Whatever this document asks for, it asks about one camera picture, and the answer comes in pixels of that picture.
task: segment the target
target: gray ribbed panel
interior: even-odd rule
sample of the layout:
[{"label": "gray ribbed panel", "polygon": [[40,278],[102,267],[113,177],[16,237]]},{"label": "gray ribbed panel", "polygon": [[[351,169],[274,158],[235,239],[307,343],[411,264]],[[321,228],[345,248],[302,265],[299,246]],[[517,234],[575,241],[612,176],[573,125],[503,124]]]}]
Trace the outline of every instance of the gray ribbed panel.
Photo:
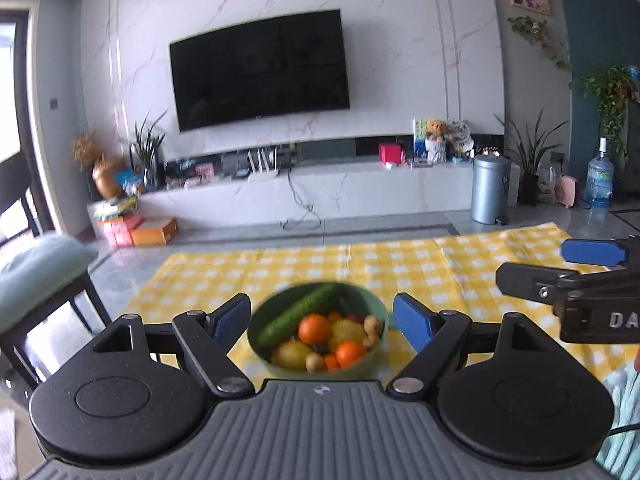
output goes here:
[{"label": "gray ribbed panel", "polygon": [[222,402],[203,430],[159,460],[119,470],[51,461],[33,480],[604,480],[594,462],[521,472],[451,443],[430,411],[397,402],[377,383],[270,381],[252,399]]}]

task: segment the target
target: chair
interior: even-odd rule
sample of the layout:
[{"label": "chair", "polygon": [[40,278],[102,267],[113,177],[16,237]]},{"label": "chair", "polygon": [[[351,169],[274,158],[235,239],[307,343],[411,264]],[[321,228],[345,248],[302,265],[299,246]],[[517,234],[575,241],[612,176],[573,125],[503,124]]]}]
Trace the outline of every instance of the chair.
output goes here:
[{"label": "chair", "polygon": [[[18,200],[22,203],[34,245],[18,254],[0,270],[0,351],[31,387],[40,382],[24,346],[28,333],[66,303],[85,328],[91,327],[76,305],[75,298],[85,292],[105,326],[111,318],[88,275],[97,251],[74,238],[45,234],[31,214],[26,193],[31,185],[27,160],[22,152],[0,163],[0,215]],[[14,237],[5,240],[7,243]]]}]

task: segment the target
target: flat screen tv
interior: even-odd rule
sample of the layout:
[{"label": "flat screen tv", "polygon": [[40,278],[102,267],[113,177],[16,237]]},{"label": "flat screen tv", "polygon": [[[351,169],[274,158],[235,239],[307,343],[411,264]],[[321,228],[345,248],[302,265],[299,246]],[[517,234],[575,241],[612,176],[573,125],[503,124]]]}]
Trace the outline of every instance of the flat screen tv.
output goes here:
[{"label": "flat screen tv", "polygon": [[350,107],[339,10],[221,28],[169,50],[182,132]]}]

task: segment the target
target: orange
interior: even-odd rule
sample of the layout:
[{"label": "orange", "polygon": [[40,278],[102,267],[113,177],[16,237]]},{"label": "orange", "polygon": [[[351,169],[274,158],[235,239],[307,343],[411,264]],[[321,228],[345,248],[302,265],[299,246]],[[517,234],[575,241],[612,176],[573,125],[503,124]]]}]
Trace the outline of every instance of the orange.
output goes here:
[{"label": "orange", "polygon": [[335,349],[335,358],[340,368],[348,368],[367,355],[367,349],[355,341],[343,341]]},{"label": "orange", "polygon": [[326,320],[329,322],[329,324],[334,324],[336,321],[340,321],[341,319],[342,316],[340,315],[340,312],[330,312],[326,317]]},{"label": "orange", "polygon": [[327,354],[324,356],[324,366],[326,366],[326,369],[329,370],[330,372],[332,370],[340,369],[340,365],[338,364],[338,359],[336,359],[335,355],[333,354]]},{"label": "orange", "polygon": [[309,314],[298,325],[298,337],[307,345],[321,345],[333,334],[331,324],[320,314]]}]

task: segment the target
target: seat cushion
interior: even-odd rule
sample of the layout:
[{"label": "seat cushion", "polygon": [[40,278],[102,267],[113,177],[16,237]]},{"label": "seat cushion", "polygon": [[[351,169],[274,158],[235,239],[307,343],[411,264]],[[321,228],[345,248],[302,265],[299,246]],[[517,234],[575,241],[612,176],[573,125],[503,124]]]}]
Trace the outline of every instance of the seat cushion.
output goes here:
[{"label": "seat cushion", "polygon": [[45,234],[0,270],[0,333],[81,276],[98,251],[74,238]]}]

